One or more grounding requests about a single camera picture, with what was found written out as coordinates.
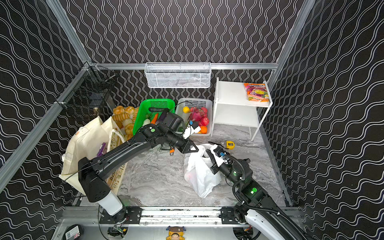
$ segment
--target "white label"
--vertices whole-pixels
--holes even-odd
[[[65,238],[67,240],[73,240],[78,237],[80,237],[79,226],[76,226],[73,229],[69,230],[69,232],[65,233]]]

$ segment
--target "cartoon figurine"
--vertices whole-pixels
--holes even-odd
[[[168,226],[166,230],[169,231],[166,240],[185,240],[183,238],[185,227]]]

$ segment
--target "colorful candy package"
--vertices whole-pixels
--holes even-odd
[[[249,101],[269,102],[269,96],[265,84],[244,83],[244,86],[247,91]]]

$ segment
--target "purple object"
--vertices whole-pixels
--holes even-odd
[[[103,144],[101,145],[100,150],[97,153],[96,157],[100,157],[103,154],[104,147],[105,147],[105,142],[103,142]]]

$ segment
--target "plastic basket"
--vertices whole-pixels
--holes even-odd
[[[211,63],[146,63],[144,74],[150,88],[209,88]]]
[[[189,102],[192,102],[193,104],[181,103],[181,102],[184,102],[184,101],[189,101]],[[189,115],[190,115],[190,113],[184,113],[183,112],[183,108],[185,106],[189,107],[189,108],[192,108],[192,107],[197,107],[197,108],[205,107],[205,108],[207,108],[207,110],[208,110],[207,117],[209,119],[209,124],[207,125],[207,133],[205,133],[205,134],[194,133],[192,135],[195,135],[195,136],[210,135],[211,134],[211,129],[212,129],[212,114],[213,114],[213,110],[212,110],[213,104],[212,104],[212,101],[211,100],[206,100],[206,99],[200,99],[200,98],[181,98],[181,99],[179,99],[179,103],[181,103],[181,104],[177,105],[175,113],[177,115],[179,115],[180,117],[182,117],[185,123],[188,122]]]
[[[171,110],[171,113],[175,112],[175,102],[172,99],[166,99],[166,98],[159,98],[159,99],[147,99],[144,100],[139,107],[139,111],[137,113],[137,117],[135,120],[135,125],[133,126],[133,135],[136,134],[136,132],[139,130],[139,128],[142,127],[144,120],[147,119],[147,116],[149,116],[149,120],[152,121],[152,119],[155,117],[156,113],[150,112],[149,108],[155,107],[155,108],[169,108]]]

